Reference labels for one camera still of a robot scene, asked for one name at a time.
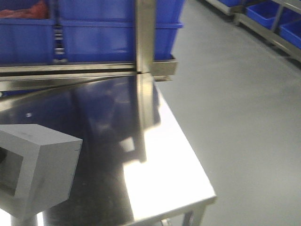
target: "metal rack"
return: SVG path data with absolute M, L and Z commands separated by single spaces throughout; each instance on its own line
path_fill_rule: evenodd
M 301 1 L 300 0 L 273 0 L 274 2 L 280 5 L 274 24 L 272 25 L 272 29 L 269 30 L 263 26 L 261 26 L 256 21 L 250 19 L 244 14 L 236 13 L 234 22 L 236 25 L 240 23 L 244 24 L 245 26 L 249 27 L 266 40 L 277 46 L 279 49 L 283 50 L 287 54 L 291 55 L 293 58 L 301 62 L 301 49 L 294 46 L 293 44 L 289 43 L 282 37 L 280 37 L 276 33 L 276 29 L 278 27 L 279 20 L 281 18 L 282 12 L 284 8 L 289 8 L 299 14 L 301 14 Z
M 218 0 L 206 0 L 206 1 L 208 3 L 210 3 L 211 5 L 213 5 L 214 7 L 216 7 L 217 9 L 219 9 L 224 14 L 229 15 L 229 16 L 231 16 L 235 13 L 242 12 L 242 10 L 244 8 L 243 5 L 229 7 Z
M 170 80 L 176 59 L 154 61 L 154 0 L 136 0 L 136 62 L 83 62 L 0 67 L 0 91 L 46 89 L 113 77 L 151 73 L 156 81 Z

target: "metal post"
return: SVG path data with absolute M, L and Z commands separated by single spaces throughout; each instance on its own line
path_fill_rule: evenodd
M 139 121 L 138 142 L 135 146 L 139 148 L 141 161 L 146 160 L 144 131 L 147 121 L 146 112 L 151 111 L 151 109 L 145 109 L 145 104 L 152 100 L 150 72 L 154 62 L 156 3 L 156 0 L 135 1 L 136 71 L 138 74 L 136 76 L 136 101 Z
M 136 67 L 139 73 L 151 72 L 154 61 L 156 0 L 136 0 Z
M 280 5 L 279 8 L 278 8 L 278 12 L 277 12 L 277 14 L 276 14 L 276 18 L 275 18 L 274 23 L 273 23 L 273 25 L 272 25 L 272 29 L 271 29 L 272 32 L 275 32 L 275 30 L 276 30 L 276 28 L 277 28 L 277 26 L 278 26 L 278 23 L 279 23 L 279 20 L 280 20 L 280 18 L 281 18 L 283 9 L 284 9 L 284 7 L 283 7 L 282 5 Z
M 199 226 L 201 224 L 205 207 L 195 209 L 185 214 L 183 226 Z

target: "reflective surface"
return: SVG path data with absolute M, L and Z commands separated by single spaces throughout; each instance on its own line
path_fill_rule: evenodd
M 151 88 L 138 88 L 142 93 L 152 91 L 151 107 L 146 101 L 143 114 L 147 123 L 139 122 L 136 84 L 131 76 L 0 99 L 1 124 L 37 123 L 83 139 L 69 200 L 40 213 L 33 222 L 138 225 L 213 201 L 203 168 L 149 81 Z M 137 148 L 141 125 L 145 161 Z M 11 225 L 9 214 L 0 211 L 0 218 L 2 226 Z

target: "table leg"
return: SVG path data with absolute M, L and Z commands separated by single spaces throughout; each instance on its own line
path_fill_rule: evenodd
M 195 209 L 185 213 L 183 226 L 199 226 L 201 224 L 205 208 Z

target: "blue plastic crate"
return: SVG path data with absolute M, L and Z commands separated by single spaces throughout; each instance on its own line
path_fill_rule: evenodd
M 133 23 L 62 20 L 63 44 L 69 62 L 134 61 Z M 157 24 L 155 59 L 171 58 L 177 30 L 182 24 Z
M 157 23 L 178 23 L 185 0 L 157 0 Z M 132 22 L 135 0 L 59 0 L 64 20 Z
M 280 26 L 280 36 L 301 48 L 301 20 Z
M 262 2 L 246 8 L 246 15 L 262 26 L 271 29 L 275 21 L 279 5 L 273 1 Z M 283 10 L 279 25 L 301 18 L 301 15 L 287 8 Z
M 39 0 L 0 0 L 0 10 L 30 8 Z M 54 56 L 55 16 L 50 19 L 0 18 L 0 64 L 45 63 Z

